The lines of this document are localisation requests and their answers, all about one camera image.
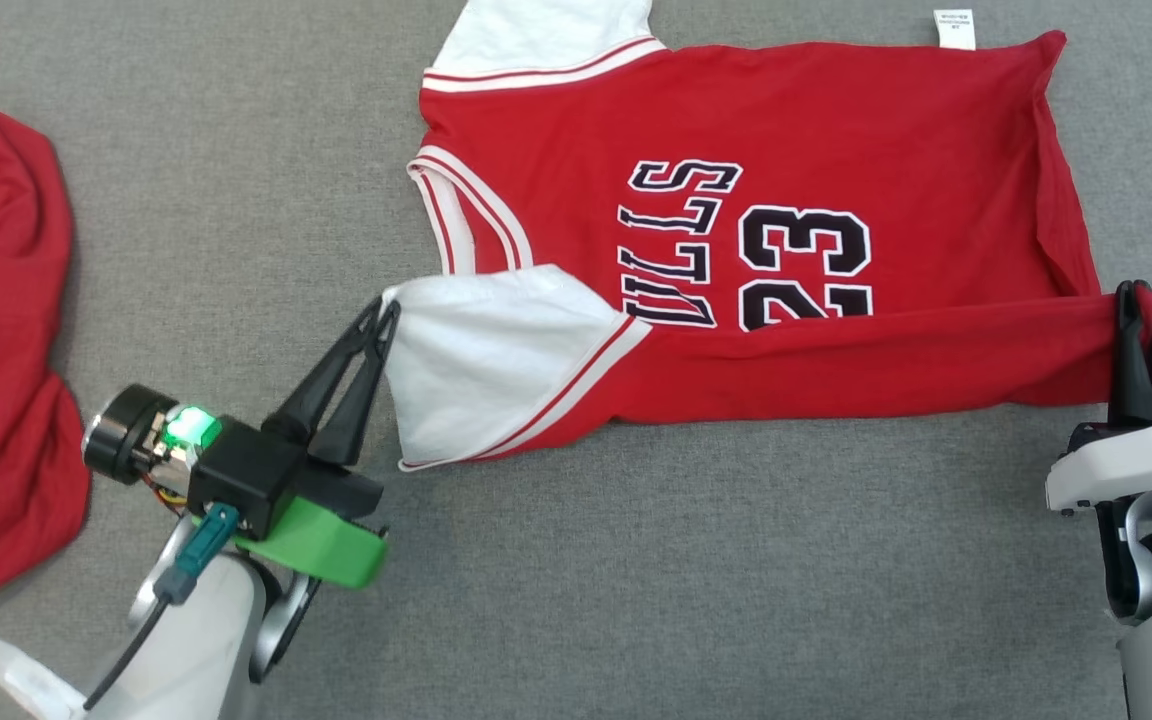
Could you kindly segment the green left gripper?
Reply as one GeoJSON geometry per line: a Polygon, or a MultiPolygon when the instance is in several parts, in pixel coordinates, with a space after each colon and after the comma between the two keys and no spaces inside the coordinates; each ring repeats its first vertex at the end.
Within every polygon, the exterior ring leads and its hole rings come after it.
{"type": "Polygon", "coordinates": [[[223,505],[238,516],[230,546],[320,582],[365,588],[387,558],[387,541],[364,524],[382,488],[346,467],[361,460],[399,318],[396,300],[372,301],[260,429],[128,386],[88,424],[84,465],[151,488],[187,536],[223,505]],[[361,367],[323,429],[355,359],[361,367]]]}

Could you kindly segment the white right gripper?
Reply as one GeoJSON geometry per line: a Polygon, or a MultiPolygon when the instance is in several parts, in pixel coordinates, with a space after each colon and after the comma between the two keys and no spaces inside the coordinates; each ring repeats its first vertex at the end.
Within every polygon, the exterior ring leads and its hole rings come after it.
{"type": "MultiPolygon", "coordinates": [[[[1108,423],[1152,419],[1152,287],[1120,283],[1115,293],[1114,372],[1108,423]],[[1140,334],[1149,325],[1149,342],[1140,334]]],[[[1152,427],[1094,439],[1049,469],[1044,498],[1052,511],[1076,511],[1098,502],[1152,491],[1152,427]]]]}

